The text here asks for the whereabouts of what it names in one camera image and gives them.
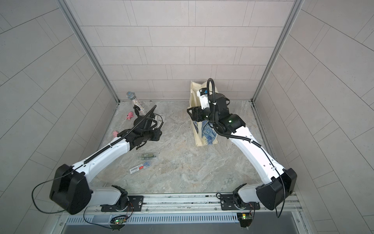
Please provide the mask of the clear case red white label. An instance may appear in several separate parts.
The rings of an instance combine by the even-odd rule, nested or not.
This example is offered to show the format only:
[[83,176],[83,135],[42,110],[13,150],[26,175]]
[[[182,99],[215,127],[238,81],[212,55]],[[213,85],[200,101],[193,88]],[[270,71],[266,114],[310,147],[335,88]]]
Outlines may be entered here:
[[145,162],[143,162],[143,163],[141,163],[141,164],[139,164],[139,165],[131,168],[130,169],[130,174],[133,175],[133,174],[135,174],[137,172],[144,171],[145,169],[151,167],[151,165],[152,165],[152,163],[149,160],[147,160],[147,161],[145,161]]

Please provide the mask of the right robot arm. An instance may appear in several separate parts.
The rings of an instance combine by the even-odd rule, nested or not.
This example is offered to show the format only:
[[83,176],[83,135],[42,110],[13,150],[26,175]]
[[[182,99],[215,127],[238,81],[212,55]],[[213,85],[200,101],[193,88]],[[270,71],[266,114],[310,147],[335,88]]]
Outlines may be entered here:
[[243,209],[251,202],[260,202],[265,208],[275,210],[284,205],[294,192],[297,174],[279,164],[253,137],[245,122],[228,109],[229,99],[223,94],[197,92],[198,105],[187,110],[196,122],[208,121],[218,135],[230,139],[247,157],[259,174],[262,184],[244,184],[233,192],[234,203]]

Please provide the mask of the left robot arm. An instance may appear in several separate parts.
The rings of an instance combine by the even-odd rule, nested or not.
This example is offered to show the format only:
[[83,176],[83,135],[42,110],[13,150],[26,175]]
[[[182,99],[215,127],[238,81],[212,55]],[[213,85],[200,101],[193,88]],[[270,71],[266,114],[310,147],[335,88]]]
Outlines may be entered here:
[[117,185],[90,188],[89,183],[103,169],[132,149],[148,141],[159,141],[163,119],[158,114],[139,116],[131,129],[116,133],[105,147],[72,166],[57,168],[49,198],[69,214],[74,215],[88,206],[101,206],[103,211],[121,212],[129,206],[128,193]]

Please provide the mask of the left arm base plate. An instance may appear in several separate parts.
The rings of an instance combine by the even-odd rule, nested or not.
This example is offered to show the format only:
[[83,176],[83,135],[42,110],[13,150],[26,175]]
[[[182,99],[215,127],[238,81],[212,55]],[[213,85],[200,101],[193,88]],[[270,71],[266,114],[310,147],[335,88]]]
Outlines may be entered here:
[[101,205],[101,212],[140,212],[144,196],[127,196],[120,198],[115,205]]

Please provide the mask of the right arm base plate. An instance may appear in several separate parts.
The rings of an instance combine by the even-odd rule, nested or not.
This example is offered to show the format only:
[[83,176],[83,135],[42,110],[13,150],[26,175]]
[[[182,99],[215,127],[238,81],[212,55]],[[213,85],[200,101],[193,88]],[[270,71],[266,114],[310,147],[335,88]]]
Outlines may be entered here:
[[216,197],[220,200],[221,209],[223,211],[239,211],[239,210],[259,210],[258,202],[242,203],[239,197],[234,194],[217,193]]

